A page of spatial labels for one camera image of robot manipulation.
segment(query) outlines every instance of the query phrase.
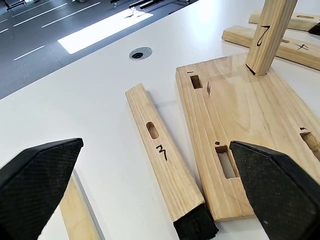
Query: light wood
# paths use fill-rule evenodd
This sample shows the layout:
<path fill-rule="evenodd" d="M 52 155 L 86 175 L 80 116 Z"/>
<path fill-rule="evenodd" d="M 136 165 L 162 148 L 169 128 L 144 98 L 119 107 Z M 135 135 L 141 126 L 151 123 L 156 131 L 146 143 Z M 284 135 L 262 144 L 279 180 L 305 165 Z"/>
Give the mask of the light wood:
<path fill-rule="evenodd" d="M 59 206 L 70 240 L 101 239 L 73 174 Z"/>
<path fill-rule="evenodd" d="M 253 76 L 246 57 L 222 57 L 176 70 L 205 199 L 215 220 L 253 215 L 240 177 L 226 179 L 216 143 L 227 146 L 236 176 L 232 140 L 285 153 L 320 183 L 320 163 L 300 135 L 308 131 L 319 140 L 319 119 L 272 68 Z M 194 89 L 191 76 L 198 76 L 202 88 Z"/>
<path fill-rule="evenodd" d="M 144 86 L 139 84 L 126 93 L 135 123 L 149 156 L 170 217 L 173 222 L 205 202 L 176 145 L 151 102 Z"/>
<path fill-rule="evenodd" d="M 296 4 L 297 0 L 265 0 L 245 61 L 256 76 L 271 67 Z"/>
<path fill-rule="evenodd" d="M 261 16 L 261 10 L 255 10 L 249 19 L 249 23 L 257 24 Z M 320 15 L 294 12 L 288 24 L 288 29 L 309 31 L 314 25 L 320 22 Z"/>
<path fill-rule="evenodd" d="M 255 30 L 232 26 L 223 31 L 222 39 L 249 48 Z M 277 57 L 320 70 L 320 46 L 284 37 L 275 54 Z"/>

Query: rectangular mortise hole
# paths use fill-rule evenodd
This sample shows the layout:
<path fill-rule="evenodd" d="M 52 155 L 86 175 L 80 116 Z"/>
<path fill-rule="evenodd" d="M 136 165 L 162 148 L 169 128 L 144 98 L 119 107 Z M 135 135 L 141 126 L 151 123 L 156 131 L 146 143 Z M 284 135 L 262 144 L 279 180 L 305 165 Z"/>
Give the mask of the rectangular mortise hole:
<path fill-rule="evenodd" d="M 218 158 L 226 179 L 236 178 L 234 169 L 232 168 L 230 158 L 228 156 L 228 147 L 226 145 L 216 146 L 215 151 L 218 154 Z"/>
<path fill-rule="evenodd" d="M 309 149 L 313 152 L 314 156 L 320 161 L 320 142 L 312 134 L 312 132 L 302 132 L 300 133 L 301 138 L 307 144 Z"/>
<path fill-rule="evenodd" d="M 282 42 L 282 43 L 285 43 L 285 44 L 289 44 L 289 43 L 290 43 L 290 41 L 285 40 L 285 39 L 282 39 L 281 42 Z"/>
<path fill-rule="evenodd" d="M 190 79 L 194 89 L 202 89 L 202 83 L 198 75 L 190 76 Z"/>
<path fill-rule="evenodd" d="M 148 129 L 149 134 L 150 134 L 152 139 L 157 139 L 159 137 L 159 133 L 158 133 L 158 131 L 157 131 L 157 129 L 156 129 L 156 127 L 155 127 L 153 122 L 151 122 L 151 121 L 148 122 L 146 124 L 146 128 Z"/>
<path fill-rule="evenodd" d="M 315 19 L 313 16 L 305 16 L 305 15 L 298 15 L 297 18 L 303 18 L 303 19 Z"/>

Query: wooden plank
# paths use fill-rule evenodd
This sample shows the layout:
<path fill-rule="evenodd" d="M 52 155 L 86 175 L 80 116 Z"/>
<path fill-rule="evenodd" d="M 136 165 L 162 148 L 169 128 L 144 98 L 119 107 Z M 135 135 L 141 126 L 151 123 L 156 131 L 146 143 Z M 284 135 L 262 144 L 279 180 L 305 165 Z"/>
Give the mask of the wooden plank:
<path fill-rule="evenodd" d="M 245 61 L 254 75 L 263 76 L 271 67 L 296 4 L 297 0 L 265 0 Z"/>
<path fill-rule="evenodd" d="M 176 70 L 197 168 L 215 220 L 253 214 L 228 147 L 232 140 L 285 153 L 320 183 L 320 163 L 301 136 L 308 131 L 319 140 L 320 120 L 272 68 L 253 76 L 246 57 L 222 57 Z M 194 88 L 195 76 L 202 87 Z M 226 148 L 233 178 L 224 175 L 220 146 Z"/>
<path fill-rule="evenodd" d="M 249 48 L 254 35 L 254 29 L 232 26 L 223 31 L 222 39 Z M 320 46 L 318 45 L 284 37 L 275 55 L 320 70 Z"/>
<path fill-rule="evenodd" d="M 59 206 L 70 240 L 101 239 L 74 174 L 71 175 Z"/>
<path fill-rule="evenodd" d="M 261 16 L 261 10 L 255 10 L 249 19 L 249 23 L 257 24 Z M 314 25 L 320 22 L 320 15 L 313 15 L 308 13 L 294 12 L 288 24 L 288 29 L 295 29 L 301 31 L 309 31 Z"/>
<path fill-rule="evenodd" d="M 146 152 L 173 222 L 205 202 L 174 141 L 150 100 L 138 84 L 126 93 Z"/>

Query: black marker writing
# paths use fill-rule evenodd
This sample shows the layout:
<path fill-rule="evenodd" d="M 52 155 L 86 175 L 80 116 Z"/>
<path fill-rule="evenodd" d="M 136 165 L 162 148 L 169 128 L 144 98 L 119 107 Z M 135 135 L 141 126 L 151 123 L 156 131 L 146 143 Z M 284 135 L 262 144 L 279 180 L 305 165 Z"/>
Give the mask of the black marker writing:
<path fill-rule="evenodd" d="M 300 49 L 308 50 L 308 47 L 307 47 L 306 45 L 304 45 L 304 44 L 302 44 L 302 45 L 294 44 L 294 45 L 297 45 L 298 47 L 300 47 L 300 48 L 298 48 L 297 50 L 300 50 Z"/>
<path fill-rule="evenodd" d="M 262 36 L 259 38 L 259 40 L 258 40 L 258 42 L 256 43 L 256 46 L 257 47 L 260 47 L 261 46 L 261 44 L 262 44 L 262 38 L 264 37 L 264 35 L 266 34 L 266 32 L 268 32 L 268 30 L 269 30 L 269 28 L 270 28 L 270 26 L 268 25 L 268 26 L 261 26 L 262 28 L 265 28 L 265 31 L 264 31 L 264 33 L 262 34 Z"/>
<path fill-rule="evenodd" d="M 158 148 L 160 148 L 159 153 L 162 153 L 162 152 L 163 152 L 163 153 L 164 153 L 164 158 L 165 158 L 165 160 L 168 161 L 168 159 L 167 159 L 167 154 L 166 154 L 166 150 L 162 148 L 162 145 L 157 146 L 155 149 L 158 149 Z"/>

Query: white table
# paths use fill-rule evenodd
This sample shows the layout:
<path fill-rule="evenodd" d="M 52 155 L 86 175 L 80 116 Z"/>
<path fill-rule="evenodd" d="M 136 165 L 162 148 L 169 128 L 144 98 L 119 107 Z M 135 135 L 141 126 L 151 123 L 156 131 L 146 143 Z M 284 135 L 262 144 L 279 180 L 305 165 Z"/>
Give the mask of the white table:
<path fill-rule="evenodd" d="M 200 0 L 0 100 L 0 166 L 21 150 L 82 137 L 76 170 L 107 240 L 178 240 L 130 112 L 125 91 L 143 83 L 199 181 L 176 87 L 176 67 L 245 53 L 221 40 L 224 29 L 251 26 L 263 0 Z M 319 0 L 299 0 L 296 12 L 316 14 Z M 305 32 L 287 37 L 319 44 Z M 144 60 L 128 58 L 147 46 Z M 272 67 L 320 117 L 320 72 L 286 60 Z M 60 213 L 43 239 L 68 239 Z M 267 240 L 257 219 L 217 223 L 217 240 Z"/>

